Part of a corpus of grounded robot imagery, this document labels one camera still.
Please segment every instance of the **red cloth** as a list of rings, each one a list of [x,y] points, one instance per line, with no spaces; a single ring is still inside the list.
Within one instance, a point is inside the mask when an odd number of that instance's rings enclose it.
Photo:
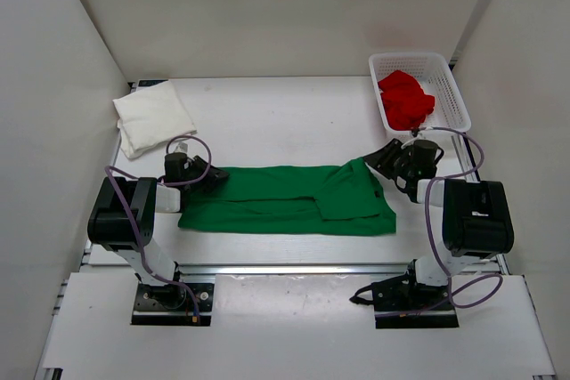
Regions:
[[[434,111],[436,98],[427,95],[412,76],[397,70],[378,82],[390,126],[397,131],[419,127]]]

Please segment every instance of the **black mounting plate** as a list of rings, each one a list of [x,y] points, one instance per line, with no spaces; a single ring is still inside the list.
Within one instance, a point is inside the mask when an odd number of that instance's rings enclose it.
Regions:
[[[443,301],[446,287],[422,287],[414,277],[405,274],[372,284],[376,329],[399,328],[457,328],[455,308],[443,303],[431,311],[405,316],[382,316],[385,313],[421,310]]]
[[[198,299],[200,323],[192,320],[192,301],[179,304],[179,307],[168,308],[152,298],[147,285],[138,284],[134,296],[131,325],[160,325],[180,327],[209,327],[212,321],[214,303],[213,283],[187,283]]]

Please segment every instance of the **green shirt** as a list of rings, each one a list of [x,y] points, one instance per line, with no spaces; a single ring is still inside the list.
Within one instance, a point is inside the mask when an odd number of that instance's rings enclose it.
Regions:
[[[348,236],[395,232],[395,213],[362,158],[343,166],[223,169],[230,173],[226,183],[189,195],[179,227]]]

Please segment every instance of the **wire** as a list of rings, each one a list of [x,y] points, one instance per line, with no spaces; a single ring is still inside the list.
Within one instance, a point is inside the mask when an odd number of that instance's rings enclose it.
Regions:
[[[465,171],[464,173],[450,174],[450,175],[446,175],[443,177],[434,177],[429,181],[429,183],[427,184],[427,187],[426,187],[426,197],[425,197],[425,201],[424,201],[424,214],[426,216],[427,239],[429,240],[429,246],[432,250],[432,253],[434,254],[434,257],[436,259],[437,264],[439,265],[439,267],[441,268],[441,270],[445,273],[445,276],[447,277],[447,297],[445,299],[443,299],[442,301],[435,303],[435,304],[433,304],[429,307],[426,307],[426,308],[418,309],[415,311],[394,311],[394,312],[389,312],[389,313],[380,313],[380,314],[376,315],[378,318],[388,318],[388,317],[394,317],[394,316],[406,316],[406,315],[410,315],[410,314],[419,314],[419,313],[422,313],[424,311],[431,311],[431,310],[435,309],[436,307],[438,307],[441,304],[444,304],[446,302],[449,302],[453,307],[455,307],[457,309],[469,309],[471,307],[475,307],[481,303],[486,302],[491,297],[493,297],[495,294],[497,294],[497,292],[499,291],[499,289],[501,288],[502,283],[503,283],[503,277],[499,273],[489,273],[489,274],[480,276],[476,279],[470,280],[467,284],[462,285],[461,287],[459,287],[455,291],[452,290],[452,275],[449,272],[449,270],[447,269],[447,267],[445,266],[444,262],[442,261],[441,257],[439,256],[439,254],[437,253],[436,241],[434,239],[434,232],[432,231],[432,228],[431,228],[431,218],[429,215],[430,193],[431,193],[432,187],[434,186],[434,184],[436,182],[440,182],[442,180],[451,179],[451,178],[465,177],[465,176],[468,176],[469,174],[476,172],[481,167],[483,162],[485,161],[485,152],[483,151],[483,148],[481,147],[481,145],[477,141],[475,141],[473,138],[469,137],[465,133],[461,133],[461,132],[456,131],[454,129],[443,127],[443,126],[434,126],[434,127],[420,128],[419,130],[420,131],[432,131],[432,130],[433,131],[446,131],[448,133],[455,133],[455,134],[467,139],[468,141],[472,142],[473,145],[475,145],[475,147],[477,147],[477,150],[479,151],[479,162],[477,162],[477,164],[473,168],[469,169],[468,171]],[[497,285],[495,286],[495,288],[489,294],[487,294],[485,297],[482,297],[479,300],[477,300],[473,303],[468,303],[468,304],[458,304],[453,300],[454,296],[456,296],[460,292],[464,291],[465,289],[472,287],[475,284],[477,284],[483,280],[492,279],[492,278],[496,278],[499,281],[498,281]]]
[[[195,182],[199,182],[204,177],[206,177],[210,167],[212,166],[212,152],[210,151],[210,148],[200,138],[194,137],[192,135],[178,135],[175,138],[173,138],[171,141],[168,142],[167,153],[168,153],[168,148],[170,147],[170,144],[176,140],[181,140],[181,139],[182,140],[196,140],[199,143],[201,143],[206,148],[206,151],[208,152],[208,164],[204,170],[204,173],[200,177],[198,177],[194,180],[189,180],[188,182],[161,183],[163,186],[167,186],[167,187],[184,186],[187,184],[194,184]],[[160,282],[163,282],[165,284],[168,284],[168,285],[175,285],[177,287],[182,288],[184,290],[184,293],[186,294],[186,296],[188,296],[188,295],[190,296],[192,303],[193,303],[193,306],[194,306],[193,307],[193,316],[196,318],[197,323],[200,323],[200,309],[198,307],[198,300],[196,298],[196,295],[194,295],[194,293],[192,292],[191,288],[183,282],[163,278],[162,276],[158,275],[158,273],[155,273],[152,270],[152,268],[150,267],[150,265],[148,264],[147,259],[146,259],[146,254],[144,253],[144,245],[143,245],[143,238],[141,237],[141,232],[138,228],[138,225],[136,224],[136,220],[133,216],[133,212],[131,211],[131,208],[128,205],[128,202],[126,201],[125,195],[123,194],[120,187],[118,186],[117,180],[113,176],[112,172],[119,173],[121,175],[124,175],[127,178],[132,179],[132,180],[138,180],[138,177],[135,177],[134,175],[126,173],[125,171],[122,171],[122,170],[116,168],[115,166],[105,166],[105,173],[109,177],[110,184],[113,187],[114,191],[117,193],[118,200],[120,201],[121,205],[123,206],[123,209],[125,210],[126,217],[128,218],[128,221],[130,222],[131,227],[133,228],[134,239],[136,240],[136,245],[138,246],[139,252],[141,254],[142,267],[154,279],[156,279]]]

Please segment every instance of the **black bracket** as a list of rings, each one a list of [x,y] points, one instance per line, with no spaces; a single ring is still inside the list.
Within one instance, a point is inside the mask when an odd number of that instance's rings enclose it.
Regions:
[[[214,304],[213,283],[187,283],[198,300],[199,320],[192,317],[193,304],[182,288],[153,287],[139,283],[134,297],[131,325],[209,327]]]
[[[360,297],[367,291],[372,292],[372,300]],[[413,269],[404,275],[380,282],[372,282],[360,288],[350,298],[355,304],[374,306],[376,329],[400,328],[455,328],[459,326],[455,309],[448,302],[447,287],[429,287],[418,284]],[[437,303],[430,311],[422,311]],[[398,315],[399,312],[418,311],[417,313]]]
[[[436,176],[437,163],[443,155],[444,150],[433,141],[417,140],[403,147],[401,141],[393,139],[363,159],[388,180],[394,180],[396,188],[417,203],[418,181]]]
[[[200,156],[188,158],[188,155],[185,153],[168,153],[164,158],[164,181],[173,183],[195,180],[204,174],[207,166],[208,162]],[[186,184],[184,186],[176,186],[176,188],[181,192],[181,211],[185,209],[187,199],[193,192],[200,190],[203,193],[210,193],[218,186],[224,184],[229,177],[229,173],[223,169],[210,165],[208,173],[199,182],[192,185]]]

